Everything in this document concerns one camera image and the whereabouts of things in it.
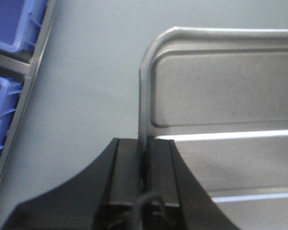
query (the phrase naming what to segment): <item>storage bin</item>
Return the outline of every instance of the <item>storage bin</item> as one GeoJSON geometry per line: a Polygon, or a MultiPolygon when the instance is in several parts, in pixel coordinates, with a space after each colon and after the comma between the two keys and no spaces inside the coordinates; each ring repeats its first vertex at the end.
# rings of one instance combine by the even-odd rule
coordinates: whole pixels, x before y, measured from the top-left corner
{"type": "Polygon", "coordinates": [[[19,99],[21,83],[0,77],[0,154],[19,99]]]}
{"type": "Polygon", "coordinates": [[[32,50],[47,0],[0,0],[0,49],[18,53],[32,50]]]}

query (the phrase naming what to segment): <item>wire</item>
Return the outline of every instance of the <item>wire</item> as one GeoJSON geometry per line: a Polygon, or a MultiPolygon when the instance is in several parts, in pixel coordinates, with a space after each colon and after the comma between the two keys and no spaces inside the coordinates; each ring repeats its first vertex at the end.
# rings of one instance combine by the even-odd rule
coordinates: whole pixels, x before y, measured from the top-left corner
{"type": "Polygon", "coordinates": [[[153,200],[157,201],[161,210],[160,216],[164,219],[165,223],[169,227],[173,225],[171,221],[169,220],[168,216],[166,215],[165,204],[162,198],[157,193],[150,192],[150,193],[144,194],[134,204],[133,209],[130,214],[130,219],[129,219],[129,230],[140,229],[139,225],[140,225],[140,221],[142,220],[142,210],[145,207],[145,205],[149,204],[153,200]]]}

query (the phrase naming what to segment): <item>metal panel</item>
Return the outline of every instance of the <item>metal panel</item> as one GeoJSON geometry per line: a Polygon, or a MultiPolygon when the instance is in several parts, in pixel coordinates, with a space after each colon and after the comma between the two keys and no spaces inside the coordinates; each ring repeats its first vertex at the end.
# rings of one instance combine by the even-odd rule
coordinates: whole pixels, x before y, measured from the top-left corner
{"type": "Polygon", "coordinates": [[[140,150],[150,137],[176,141],[214,202],[235,210],[234,223],[247,202],[249,219],[264,216],[242,229],[270,229],[275,219],[287,229],[276,215],[288,216],[288,30],[161,34],[140,68],[140,150]]]}

